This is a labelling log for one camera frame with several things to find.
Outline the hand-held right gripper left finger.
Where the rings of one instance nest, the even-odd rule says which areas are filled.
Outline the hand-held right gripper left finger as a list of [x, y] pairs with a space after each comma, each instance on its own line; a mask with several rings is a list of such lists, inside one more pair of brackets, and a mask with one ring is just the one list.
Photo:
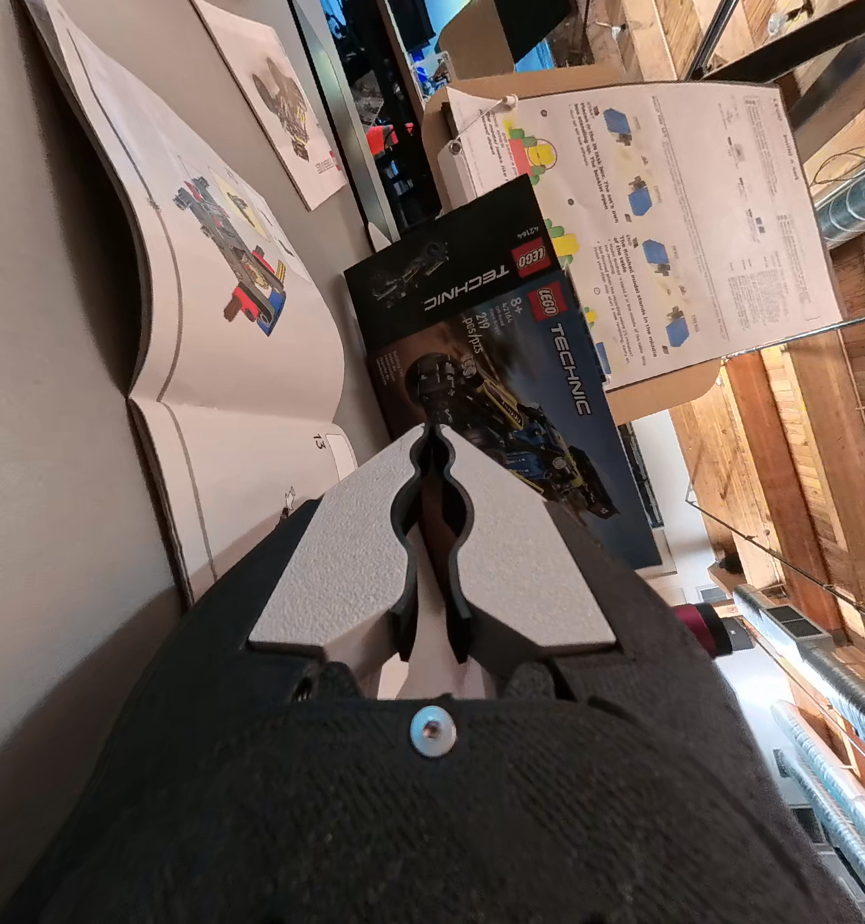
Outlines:
[[249, 641], [325, 663], [407, 662], [418, 621], [418, 519], [431, 429], [418, 425], [321, 498]]

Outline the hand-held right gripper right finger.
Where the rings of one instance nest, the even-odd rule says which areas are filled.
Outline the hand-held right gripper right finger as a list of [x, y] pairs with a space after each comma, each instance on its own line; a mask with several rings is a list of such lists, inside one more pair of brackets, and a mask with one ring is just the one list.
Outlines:
[[522, 664], [607, 652], [617, 638], [554, 513], [452, 428], [433, 425], [450, 544], [440, 555], [446, 630], [460, 663], [501, 682]]

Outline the black and blue lego box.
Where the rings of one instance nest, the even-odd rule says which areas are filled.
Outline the black and blue lego box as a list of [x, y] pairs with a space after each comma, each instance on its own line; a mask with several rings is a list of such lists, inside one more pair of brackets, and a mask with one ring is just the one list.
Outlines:
[[526, 180], [344, 279], [393, 437], [446, 424], [630, 567], [662, 564], [587, 322]]

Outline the open lego instruction booklet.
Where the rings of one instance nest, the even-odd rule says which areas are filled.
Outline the open lego instruction booklet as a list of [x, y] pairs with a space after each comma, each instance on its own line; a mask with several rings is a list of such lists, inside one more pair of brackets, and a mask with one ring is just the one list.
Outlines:
[[303, 502], [357, 468], [334, 424], [344, 347], [263, 197], [58, 2], [27, 2], [140, 256], [128, 402], [195, 603]]

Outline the maroon and black cylinder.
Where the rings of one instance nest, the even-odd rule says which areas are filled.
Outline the maroon and black cylinder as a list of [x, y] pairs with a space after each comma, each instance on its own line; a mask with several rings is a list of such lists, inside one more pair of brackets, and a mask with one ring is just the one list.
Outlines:
[[725, 621], [719, 617], [711, 604], [684, 603], [673, 607], [673, 612], [712, 659], [734, 652], [734, 644]]

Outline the brown cardboard board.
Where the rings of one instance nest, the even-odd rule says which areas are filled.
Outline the brown cardboard board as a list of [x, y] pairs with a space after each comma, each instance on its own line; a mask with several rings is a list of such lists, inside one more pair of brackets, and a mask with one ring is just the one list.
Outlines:
[[[498, 106], [502, 106], [503, 99], [508, 97], [526, 100], [575, 90], [628, 84], [630, 80], [621, 67], [613, 64], [588, 64], [460, 79], [439, 89], [426, 104], [420, 135], [443, 211], [449, 213], [468, 201], [465, 192], [459, 189], [458, 168], [443, 169], [439, 163], [441, 151], [452, 141], [453, 124], [446, 112], [449, 90], [459, 90], [496, 101]], [[721, 364], [720, 359], [708, 360], [612, 390], [607, 400], [615, 422], [634, 422], [702, 397], [714, 385]]]

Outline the printed instruction sheet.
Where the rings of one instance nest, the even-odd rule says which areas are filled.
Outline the printed instruction sheet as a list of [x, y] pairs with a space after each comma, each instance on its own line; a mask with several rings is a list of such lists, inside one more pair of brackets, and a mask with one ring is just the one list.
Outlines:
[[447, 90], [463, 204], [529, 181], [608, 389], [842, 319], [780, 92], [654, 82]]

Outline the dark shelf with items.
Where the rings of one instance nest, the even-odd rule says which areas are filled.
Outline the dark shelf with items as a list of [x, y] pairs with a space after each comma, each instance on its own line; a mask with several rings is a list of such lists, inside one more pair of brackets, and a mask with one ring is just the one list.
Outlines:
[[426, 94], [445, 84], [447, 72], [431, 5], [321, 2], [399, 235], [442, 209], [421, 137]]

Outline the small booklet with car picture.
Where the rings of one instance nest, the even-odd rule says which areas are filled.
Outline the small booklet with car picture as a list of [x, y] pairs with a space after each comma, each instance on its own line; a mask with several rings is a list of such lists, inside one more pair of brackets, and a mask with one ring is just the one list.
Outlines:
[[205, 29], [309, 212], [346, 188], [333, 144], [275, 29], [194, 1]]

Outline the black steel beam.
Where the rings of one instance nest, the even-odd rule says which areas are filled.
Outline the black steel beam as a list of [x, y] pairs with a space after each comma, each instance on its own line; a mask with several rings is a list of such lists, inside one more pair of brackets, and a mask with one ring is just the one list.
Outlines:
[[853, 1], [808, 20], [803, 26], [767, 42], [759, 49], [713, 71], [705, 67], [738, 8], [737, 1], [721, 2], [700, 47], [687, 66], [684, 81], [713, 80], [752, 84], [770, 83], [808, 61], [865, 36], [865, 1]]

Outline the silver air duct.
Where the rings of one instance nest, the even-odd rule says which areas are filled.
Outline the silver air duct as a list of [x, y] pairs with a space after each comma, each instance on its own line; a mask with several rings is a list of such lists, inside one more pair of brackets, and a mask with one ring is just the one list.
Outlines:
[[773, 651], [796, 665], [865, 742], [865, 680], [836, 656], [831, 635], [795, 606], [773, 603], [748, 584], [737, 585], [732, 597]]
[[786, 745], [773, 750], [780, 775], [795, 784], [815, 817], [825, 859], [861, 905], [865, 917], [865, 787], [831, 747], [813, 732], [799, 710], [785, 700], [771, 706]]
[[816, 215], [828, 249], [865, 234], [865, 170], [820, 201]]

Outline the silver metal rail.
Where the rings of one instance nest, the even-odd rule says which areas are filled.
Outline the silver metal rail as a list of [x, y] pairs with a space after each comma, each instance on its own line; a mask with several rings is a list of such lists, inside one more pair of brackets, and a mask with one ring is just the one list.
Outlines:
[[318, 1], [290, 1], [302, 43], [308, 53], [323, 108], [334, 133], [370, 246], [378, 251], [399, 239], [394, 212], [369, 149], [341, 58]]

